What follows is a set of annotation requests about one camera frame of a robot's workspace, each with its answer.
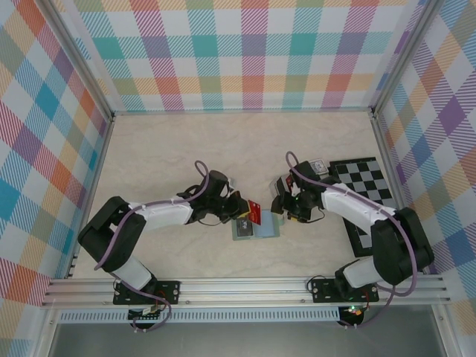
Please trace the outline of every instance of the black and white checkerboard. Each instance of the black and white checkerboard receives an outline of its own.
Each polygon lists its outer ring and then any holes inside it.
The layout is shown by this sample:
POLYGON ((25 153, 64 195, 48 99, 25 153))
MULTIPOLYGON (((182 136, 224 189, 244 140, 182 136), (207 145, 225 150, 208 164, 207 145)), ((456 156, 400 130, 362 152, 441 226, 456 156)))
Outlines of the black and white checkerboard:
MULTIPOLYGON (((396 208, 396 203, 375 158, 331 161, 329 173, 339 178, 351 190, 372 201, 396 208)), ((344 223, 354 255, 356 257, 372 255, 372 239, 370 236, 346 219, 344 219, 344 223)))

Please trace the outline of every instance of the cable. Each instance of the cable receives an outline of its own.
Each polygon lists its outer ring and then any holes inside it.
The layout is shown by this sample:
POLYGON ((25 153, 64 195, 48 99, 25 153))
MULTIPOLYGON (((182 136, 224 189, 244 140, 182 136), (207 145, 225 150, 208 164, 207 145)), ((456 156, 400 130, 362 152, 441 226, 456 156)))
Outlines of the cable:
POLYGON ((195 161, 194 165, 195 165, 196 170, 200 173, 200 175, 202 175, 202 177, 205 178, 205 184, 203 185, 202 189, 198 193, 195 193, 193 196, 189 197, 188 199, 177 199, 177 200, 164 199, 164 200, 161 200, 161 201, 149 202, 149 203, 145 203, 143 205, 137 206, 137 207, 131 209, 129 212, 127 212, 124 215, 124 217, 122 218, 122 220, 119 222, 119 225, 116 228, 116 231, 112 235, 111 242, 109 243, 109 245, 106 249, 106 252, 104 253, 103 257, 100 259, 99 263, 94 267, 94 270, 98 270, 107 261, 107 258, 109 258, 109 255, 111 254, 112 248, 114 247, 114 244, 116 243, 116 240, 118 240, 120 230, 122 229, 122 227, 126 223, 126 220, 134 212, 136 212, 138 210, 141 210, 143 207, 152 207, 152 206, 156 206, 156 205, 163 205, 165 203, 172 203, 174 205, 175 203, 178 204, 178 203, 190 202, 190 201, 193 201, 194 199, 196 199, 197 197, 199 197, 202 193, 204 193, 204 191, 207 189, 208 182, 210 181, 210 175, 208 174, 209 173, 208 167, 207 167, 207 165, 205 165, 205 163, 203 161, 200 161, 200 160, 195 161), (199 164, 205 169, 205 172, 203 172, 199 168, 199 164))
POLYGON ((324 184, 323 182, 319 182, 319 181, 314 181, 314 180, 311 180, 310 178, 307 178, 305 177, 303 174, 299 173, 299 171, 297 171, 294 166, 291 164, 291 161, 289 160, 289 156, 292 156, 293 159, 296 161, 296 164, 299 164, 299 160, 298 158, 296 157, 296 155, 292 152, 292 151, 288 151, 286 153, 286 163, 289 165, 289 168, 291 169, 291 171, 296 175, 298 176, 300 179, 303 179, 304 181, 306 182, 309 182, 310 184, 316 184, 318 186, 322 186, 322 187, 325 187, 329 190, 334 190, 334 191, 337 191, 339 193, 343 193, 344 195, 348 195, 348 196, 351 196, 353 197, 354 199, 357 199, 358 201, 366 204, 367 206, 369 206, 370 208, 374 209, 374 210, 377 210, 378 212, 380 212, 381 214, 383 214, 385 217, 387 217, 396 227, 396 229, 399 231, 399 233, 402 235, 402 238, 403 240, 405 241, 405 245, 407 247, 407 250, 408 250, 408 254, 410 255, 410 261, 411 261, 411 272, 412 272, 412 280, 411 280, 411 285, 410 285, 410 288, 408 288, 408 290, 406 292, 395 292, 395 289, 388 289, 388 288, 385 288, 384 286, 380 286, 377 284, 377 286, 379 287, 379 289, 385 291, 385 292, 390 292, 390 293, 394 293, 395 296, 400 296, 400 297, 406 297, 406 296, 409 296, 409 294, 411 294, 414 290, 415 290, 415 286, 417 285, 417 259, 415 257, 415 253, 414 253, 414 250, 411 246, 411 242, 410 242, 410 239, 408 238, 408 235, 407 233, 404 231, 404 229, 402 228, 402 226, 400 225, 400 223, 395 219, 393 218, 393 216, 391 214, 389 214, 387 211, 385 210, 382 210, 375 202, 373 201, 370 201, 369 199, 359 195, 358 193, 355 193, 353 192, 351 189, 348 189, 348 190, 344 190, 340 187, 336 187, 336 186, 332 186, 330 184, 324 184))
POLYGON ((315 276, 313 276, 311 279, 307 280, 306 290, 307 290, 308 292, 310 292, 311 294, 312 294, 312 291, 311 291, 311 289, 309 289, 309 283, 311 283, 311 282, 312 282, 312 279, 314 279, 315 277, 322 277, 323 279, 327 280, 327 278, 326 278, 325 276, 323 276, 323 275, 315 275, 315 276))
MULTIPOLYGON (((115 277, 116 279, 120 280, 120 278, 116 275, 116 274, 113 274, 111 273, 111 275, 113 277, 115 277)), ((123 280, 120 280, 122 282, 122 284, 128 288, 129 290, 135 292, 136 294, 139 294, 139 295, 142 295, 142 296, 145 296, 146 298, 151 298, 151 299, 154 299, 158 302, 161 302, 163 303, 166 307, 169 308, 169 311, 167 313, 167 316, 165 317, 164 320, 162 320, 161 322, 158 322, 154 325, 152 325, 150 328, 148 329, 139 329, 136 325, 135 325, 135 322, 139 319, 139 318, 133 318, 132 319, 132 325, 133 327, 135 328, 135 332, 137 331, 142 331, 142 332, 149 332, 149 331, 153 331, 154 329, 158 329, 159 327, 162 327, 163 325, 165 325, 165 323, 170 319, 170 317, 172 316, 172 306, 170 305, 170 303, 163 299, 162 297, 159 297, 159 296, 155 296, 155 295, 152 295, 152 294, 148 294, 146 292, 142 292, 141 290, 137 290, 136 288, 133 288, 132 286, 130 286, 128 283, 126 283, 125 281, 123 280)))
POLYGON ((303 223, 306 223, 308 225, 309 223, 319 222, 321 219, 326 218, 326 214, 321 210, 321 208, 318 207, 318 209, 319 209, 319 212, 322 213, 322 217, 317 218, 317 219, 313 219, 312 221, 303 222, 303 223))
POLYGON ((202 222, 200 219, 197 222, 200 223, 201 225, 207 225, 208 227, 215 227, 221 223, 221 222, 218 222, 218 223, 215 223, 214 225, 211 225, 210 223, 202 222))

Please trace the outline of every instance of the red card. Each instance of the red card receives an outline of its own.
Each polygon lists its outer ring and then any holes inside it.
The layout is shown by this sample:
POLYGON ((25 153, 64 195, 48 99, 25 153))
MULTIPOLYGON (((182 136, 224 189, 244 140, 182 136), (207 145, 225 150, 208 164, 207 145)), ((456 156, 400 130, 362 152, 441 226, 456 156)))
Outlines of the red card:
POLYGON ((248 219, 257 225, 261 225, 261 206, 256 202, 248 200, 250 205, 250 213, 248 213, 248 219))

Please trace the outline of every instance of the table surface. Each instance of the table surface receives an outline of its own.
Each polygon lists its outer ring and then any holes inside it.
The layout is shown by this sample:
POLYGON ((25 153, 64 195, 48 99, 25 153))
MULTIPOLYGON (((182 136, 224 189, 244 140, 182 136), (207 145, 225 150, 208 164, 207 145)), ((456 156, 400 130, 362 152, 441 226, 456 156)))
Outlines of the table surface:
MULTIPOLYGON (((100 176, 91 216, 112 196, 166 199, 198 184, 193 162, 235 180, 242 196, 271 206, 269 184, 288 171, 286 151, 303 160, 376 156, 366 112, 236 113, 120 116, 100 176)), ((216 222, 208 216, 205 222, 216 222)), ((170 226, 142 234, 134 255, 157 277, 285 277, 334 274, 354 259, 340 216, 305 225, 286 221, 280 237, 233 241, 231 222, 170 226)), ((75 278, 93 271, 83 250, 75 278)))

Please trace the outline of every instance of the colorful plaid backdrop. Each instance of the colorful plaid backdrop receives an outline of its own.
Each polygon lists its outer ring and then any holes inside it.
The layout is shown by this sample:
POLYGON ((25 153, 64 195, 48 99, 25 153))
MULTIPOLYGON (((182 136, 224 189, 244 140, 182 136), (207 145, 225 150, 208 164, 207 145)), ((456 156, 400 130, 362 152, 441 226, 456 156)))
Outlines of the colorful plaid backdrop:
POLYGON ((0 0, 0 356, 30 326, 78 231, 103 145, 97 109, 33 0, 0 0))
POLYGON ((111 106, 142 112, 368 107, 417 1, 56 3, 111 106))
POLYGON ((476 1, 447 0, 383 111, 406 201, 476 356, 476 1))

